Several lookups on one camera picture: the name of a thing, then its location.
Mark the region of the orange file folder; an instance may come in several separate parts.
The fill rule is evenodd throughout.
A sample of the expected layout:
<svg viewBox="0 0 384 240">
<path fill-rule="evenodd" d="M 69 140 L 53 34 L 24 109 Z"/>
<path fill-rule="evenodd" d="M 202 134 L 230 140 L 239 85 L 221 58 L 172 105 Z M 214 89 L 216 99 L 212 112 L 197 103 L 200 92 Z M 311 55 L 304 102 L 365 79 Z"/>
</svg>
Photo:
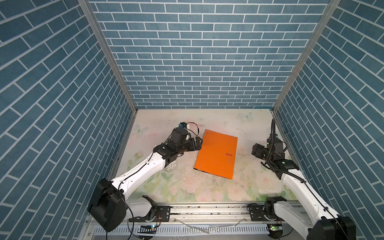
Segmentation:
<svg viewBox="0 0 384 240">
<path fill-rule="evenodd" d="M 233 179 L 238 138 L 205 130 L 195 170 Z"/>
</svg>

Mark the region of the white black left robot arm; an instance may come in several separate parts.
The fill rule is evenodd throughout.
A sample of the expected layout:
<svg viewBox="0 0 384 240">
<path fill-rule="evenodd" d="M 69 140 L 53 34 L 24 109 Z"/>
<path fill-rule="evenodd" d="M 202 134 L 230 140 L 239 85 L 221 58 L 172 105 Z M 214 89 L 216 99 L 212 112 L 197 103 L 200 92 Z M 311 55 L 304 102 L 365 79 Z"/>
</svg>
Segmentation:
<svg viewBox="0 0 384 240">
<path fill-rule="evenodd" d="M 151 154 L 128 172 L 112 180 L 101 179 L 91 196 L 88 212 L 107 232 L 113 231 L 125 219 L 150 221 L 155 218 L 157 203 L 149 196 L 129 200 L 130 195 L 150 177 L 163 170 L 184 152 L 199 151 L 200 137 L 166 141 L 156 146 Z"/>
</svg>

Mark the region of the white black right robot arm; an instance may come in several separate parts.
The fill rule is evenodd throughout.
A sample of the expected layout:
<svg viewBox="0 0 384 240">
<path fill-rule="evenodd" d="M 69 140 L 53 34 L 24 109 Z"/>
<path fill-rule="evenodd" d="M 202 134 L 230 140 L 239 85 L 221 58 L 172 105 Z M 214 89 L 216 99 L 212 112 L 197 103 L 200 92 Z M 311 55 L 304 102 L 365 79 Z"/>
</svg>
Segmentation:
<svg viewBox="0 0 384 240">
<path fill-rule="evenodd" d="M 268 197 L 264 204 L 266 219 L 284 220 L 305 240 L 354 240 L 356 225 L 341 216 L 309 184 L 299 166 L 285 159 L 284 152 L 275 151 L 273 144 L 255 144 L 252 155 L 262 159 L 262 165 L 272 171 L 297 197 L 306 211 L 302 214 L 284 197 Z"/>
</svg>

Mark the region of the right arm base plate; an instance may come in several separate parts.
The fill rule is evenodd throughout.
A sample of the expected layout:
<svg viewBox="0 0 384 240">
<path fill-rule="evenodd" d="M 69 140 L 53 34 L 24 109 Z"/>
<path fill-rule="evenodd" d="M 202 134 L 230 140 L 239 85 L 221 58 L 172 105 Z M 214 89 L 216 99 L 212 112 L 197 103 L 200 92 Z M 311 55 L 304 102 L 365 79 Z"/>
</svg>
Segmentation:
<svg viewBox="0 0 384 240">
<path fill-rule="evenodd" d="M 250 214 L 250 218 L 252 222 L 262 222 L 262 221 L 270 221 L 270 222 L 281 222 L 282 219 L 279 218 L 272 207 L 270 206 L 261 206 L 255 203 L 247 205 L 247 211 Z"/>
</svg>

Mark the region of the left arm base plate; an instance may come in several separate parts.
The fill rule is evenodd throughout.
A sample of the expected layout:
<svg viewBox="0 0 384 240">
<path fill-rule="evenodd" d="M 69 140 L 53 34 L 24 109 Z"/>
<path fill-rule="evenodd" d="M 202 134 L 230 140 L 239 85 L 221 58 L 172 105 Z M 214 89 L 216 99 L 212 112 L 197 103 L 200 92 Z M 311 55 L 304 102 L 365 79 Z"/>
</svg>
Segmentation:
<svg viewBox="0 0 384 240">
<path fill-rule="evenodd" d="M 148 214 L 144 217 L 135 215 L 134 218 L 129 219 L 131 223 L 144 223 L 144 222 L 169 222 L 171 214 L 171 206 L 157 206 L 156 209 L 152 207 Z"/>
</svg>

